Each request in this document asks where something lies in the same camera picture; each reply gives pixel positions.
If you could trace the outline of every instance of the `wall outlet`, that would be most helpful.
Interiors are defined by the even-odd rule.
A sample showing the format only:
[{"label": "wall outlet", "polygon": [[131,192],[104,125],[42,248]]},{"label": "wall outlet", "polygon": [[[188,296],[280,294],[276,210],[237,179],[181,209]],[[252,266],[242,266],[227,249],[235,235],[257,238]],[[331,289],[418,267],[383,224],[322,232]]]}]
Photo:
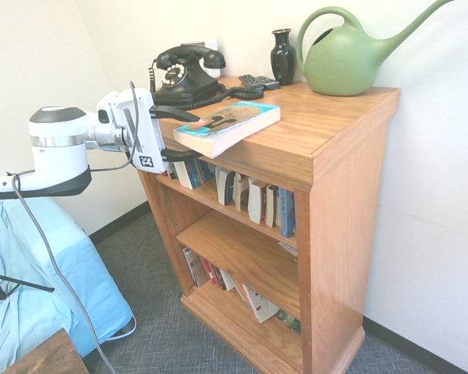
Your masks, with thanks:
[{"label": "wall outlet", "polygon": [[[180,43],[180,45],[198,45],[200,47],[206,47],[216,51],[218,50],[217,39],[214,37],[204,37],[197,39],[196,41],[185,41]],[[215,79],[220,77],[220,69],[205,68],[203,65],[203,59],[200,60],[200,66],[209,76],[212,76]]]}]

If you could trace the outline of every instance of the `carpet floor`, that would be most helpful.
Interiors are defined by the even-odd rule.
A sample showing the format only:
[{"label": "carpet floor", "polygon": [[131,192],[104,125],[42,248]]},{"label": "carpet floor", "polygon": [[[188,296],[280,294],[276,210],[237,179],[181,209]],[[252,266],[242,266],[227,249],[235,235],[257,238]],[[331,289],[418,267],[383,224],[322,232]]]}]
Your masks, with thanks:
[{"label": "carpet floor", "polygon": [[[258,371],[187,312],[152,214],[97,246],[136,318],[136,331],[102,349],[119,374],[257,374]],[[110,373],[97,351],[85,359],[95,374]],[[430,374],[366,334],[346,374]]]}]

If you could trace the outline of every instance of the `watering can handle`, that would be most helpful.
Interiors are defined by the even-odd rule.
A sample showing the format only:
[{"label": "watering can handle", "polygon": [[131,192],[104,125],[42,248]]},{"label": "watering can handle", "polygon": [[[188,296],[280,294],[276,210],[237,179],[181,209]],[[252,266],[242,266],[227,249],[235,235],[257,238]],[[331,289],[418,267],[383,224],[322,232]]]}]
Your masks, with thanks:
[{"label": "watering can handle", "polygon": [[338,16],[341,16],[345,20],[343,26],[363,31],[362,25],[360,24],[359,20],[351,12],[344,8],[340,8],[338,6],[328,6],[326,8],[319,9],[316,12],[312,13],[303,23],[298,33],[298,37],[296,39],[296,61],[298,62],[298,66],[300,67],[303,73],[305,72],[305,62],[303,61],[302,52],[303,36],[305,35],[305,32],[307,31],[307,28],[310,26],[310,24],[316,18],[323,16],[324,14],[336,14]]}]

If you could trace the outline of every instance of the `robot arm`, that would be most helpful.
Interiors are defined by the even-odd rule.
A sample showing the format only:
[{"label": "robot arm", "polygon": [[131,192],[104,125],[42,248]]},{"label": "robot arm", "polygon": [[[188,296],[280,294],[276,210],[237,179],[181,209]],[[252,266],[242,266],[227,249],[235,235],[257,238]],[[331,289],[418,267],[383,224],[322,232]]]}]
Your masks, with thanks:
[{"label": "robot arm", "polygon": [[[131,89],[107,94],[97,114],[79,108],[47,107],[29,120],[34,172],[20,178],[23,197],[72,196],[91,182],[87,150],[125,152],[137,169],[161,174],[167,161],[198,157],[165,149],[157,118],[199,119],[174,108],[156,107],[151,93]],[[0,177],[0,199],[13,199],[12,175]]]}]

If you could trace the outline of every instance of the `gray cable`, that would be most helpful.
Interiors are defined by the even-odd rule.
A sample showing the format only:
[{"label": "gray cable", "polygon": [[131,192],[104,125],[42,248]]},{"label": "gray cable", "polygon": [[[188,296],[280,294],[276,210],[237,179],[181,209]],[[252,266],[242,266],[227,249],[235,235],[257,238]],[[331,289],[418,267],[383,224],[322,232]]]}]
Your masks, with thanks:
[{"label": "gray cable", "polygon": [[29,173],[32,173],[32,172],[34,172],[34,170],[22,171],[22,172],[20,172],[18,174],[14,174],[14,176],[12,177],[12,188],[14,189],[14,192],[16,193],[17,198],[19,199],[19,201],[23,204],[24,209],[26,209],[26,212],[30,216],[30,218],[33,221],[34,225],[36,226],[38,232],[40,233],[40,236],[41,236],[42,240],[44,241],[45,247],[47,248],[48,256],[50,257],[50,260],[52,262],[52,266],[54,267],[55,272],[57,273],[59,278],[61,278],[61,281],[66,285],[69,292],[74,297],[77,305],[80,307],[83,315],[85,316],[85,319],[87,320],[88,326],[90,327],[90,332],[92,333],[92,337],[94,338],[95,346],[97,347],[97,350],[99,351],[99,354],[101,355],[102,360],[108,366],[109,370],[111,370],[111,373],[116,374],[116,371],[113,369],[111,363],[106,358],[104,352],[101,349],[101,345],[99,344],[97,334],[95,333],[94,325],[92,324],[92,321],[90,320],[90,317],[88,316],[87,310],[85,309],[82,302],[80,301],[80,298],[78,298],[78,295],[76,294],[76,292],[73,289],[73,287],[71,286],[71,284],[69,284],[68,280],[65,279],[64,276],[62,275],[61,270],[59,269],[59,267],[57,266],[57,262],[55,261],[55,257],[54,257],[54,254],[52,253],[51,246],[48,244],[47,236],[45,236],[45,233],[41,229],[41,226],[38,223],[35,216],[33,215],[33,212],[31,212],[30,207],[28,206],[28,204],[24,200],[23,196],[21,195],[21,192],[20,192],[20,176],[25,175],[25,174],[29,174]]},{"label": "gray cable", "polygon": [[133,104],[135,105],[135,131],[133,132],[133,146],[132,150],[130,152],[130,156],[128,157],[128,161],[116,168],[105,168],[105,169],[94,169],[90,171],[111,171],[111,170],[119,170],[126,168],[130,163],[132,162],[133,155],[135,154],[135,148],[137,146],[137,134],[139,132],[139,104],[137,103],[137,96],[135,94],[135,85],[133,84],[132,81],[130,81],[130,89],[132,90],[132,95],[133,95]]},{"label": "gray cable", "polygon": [[[121,166],[118,166],[117,168],[94,169],[94,170],[91,170],[91,171],[119,170],[119,169],[123,169],[123,168],[127,167],[132,162],[133,155],[135,154],[136,144],[137,144],[136,137],[137,137],[137,134],[138,134],[138,131],[139,131],[139,104],[137,102],[137,96],[135,94],[135,85],[133,84],[132,81],[130,81],[130,89],[132,90],[133,103],[135,105],[135,132],[133,134],[133,146],[132,146],[132,151],[130,153],[129,159],[125,164],[123,164]],[[30,174],[30,173],[33,173],[33,172],[34,172],[34,170],[29,170],[29,171],[22,171],[20,173],[14,174],[13,177],[12,177],[12,188],[14,189],[14,192],[16,193],[17,198],[19,199],[19,201],[23,204],[24,209],[26,210],[26,212],[30,216],[30,218],[33,221],[33,223],[34,223],[35,227],[37,228],[38,232],[40,233],[40,236],[41,236],[42,240],[44,241],[45,247],[47,248],[48,256],[50,257],[50,260],[52,262],[52,266],[54,267],[55,272],[57,273],[59,278],[61,278],[62,283],[64,283],[64,285],[68,288],[69,292],[74,297],[77,305],[80,307],[83,315],[85,316],[85,319],[87,320],[88,326],[90,327],[90,332],[92,333],[92,337],[94,338],[95,346],[96,346],[97,350],[99,351],[99,354],[101,355],[102,360],[108,366],[109,370],[111,370],[111,373],[116,374],[116,371],[113,369],[111,363],[106,358],[104,352],[101,349],[101,345],[99,344],[97,334],[95,333],[94,325],[92,324],[92,321],[90,320],[90,317],[88,316],[87,310],[83,306],[81,300],[78,298],[78,295],[76,294],[76,292],[73,289],[73,287],[71,286],[71,284],[69,284],[68,280],[65,279],[64,276],[62,275],[61,270],[57,266],[57,263],[55,261],[55,258],[54,258],[54,255],[52,253],[51,247],[48,244],[48,240],[47,240],[47,237],[45,236],[44,231],[41,229],[41,226],[38,223],[35,216],[33,215],[33,212],[31,212],[31,209],[28,207],[28,204],[26,203],[23,196],[21,195],[21,192],[20,192],[20,190],[21,190],[20,176],[25,175],[25,174]]]}]

